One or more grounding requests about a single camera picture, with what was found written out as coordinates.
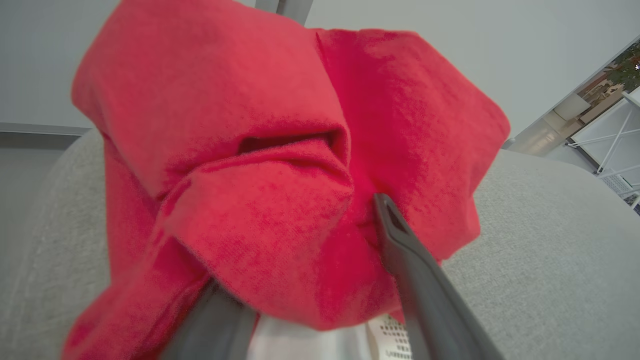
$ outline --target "gray fabric surface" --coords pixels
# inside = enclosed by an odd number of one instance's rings
[[[73,321],[109,282],[104,210],[94,130],[55,164],[31,211],[18,274],[0,290],[3,359],[60,358]]]
[[[640,359],[640,218],[585,170],[501,151],[444,270],[506,359]]]
[[[102,167],[90,131],[50,174],[20,274],[1,289],[4,358],[58,358],[106,287]],[[577,167],[508,151],[475,198],[483,234],[444,269],[507,359],[640,359],[640,220],[629,207]]]

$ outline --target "red cloth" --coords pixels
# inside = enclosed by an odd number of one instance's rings
[[[499,108],[415,33],[231,0],[125,0],[77,72],[104,135],[111,285],[67,359],[153,358],[210,277],[316,329],[399,309],[372,195],[438,260],[479,234]]]

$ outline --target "tree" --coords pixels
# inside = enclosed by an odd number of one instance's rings
[[[607,80],[625,85],[631,92],[640,86],[640,40],[631,44],[614,61],[614,66],[604,68]]]

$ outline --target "white tag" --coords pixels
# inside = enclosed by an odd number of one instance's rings
[[[412,360],[409,334],[403,324],[389,315],[367,322],[369,346],[374,360]]]

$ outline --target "crumpled red towel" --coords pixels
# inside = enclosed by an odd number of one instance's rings
[[[372,195],[438,260],[479,234],[499,108],[415,33],[305,29],[231,0],[125,0],[77,72],[104,136],[110,287],[67,359],[153,358],[215,277],[332,329],[399,309]]]

